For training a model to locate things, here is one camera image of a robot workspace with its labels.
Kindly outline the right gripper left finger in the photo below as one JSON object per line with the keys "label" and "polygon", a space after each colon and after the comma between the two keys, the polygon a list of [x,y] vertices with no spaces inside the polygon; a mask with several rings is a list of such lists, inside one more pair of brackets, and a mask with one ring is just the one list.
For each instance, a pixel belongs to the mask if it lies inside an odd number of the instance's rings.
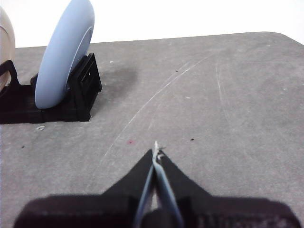
{"label": "right gripper left finger", "polygon": [[29,201],[16,228],[130,228],[152,166],[152,150],[101,194],[49,195]]}

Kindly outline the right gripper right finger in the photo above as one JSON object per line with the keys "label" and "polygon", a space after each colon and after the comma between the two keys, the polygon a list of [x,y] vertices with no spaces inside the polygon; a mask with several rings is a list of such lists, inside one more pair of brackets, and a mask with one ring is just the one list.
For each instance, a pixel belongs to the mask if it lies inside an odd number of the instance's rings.
{"label": "right gripper right finger", "polygon": [[190,179],[154,144],[160,200],[183,228],[299,228],[285,203],[267,198],[215,196]]}

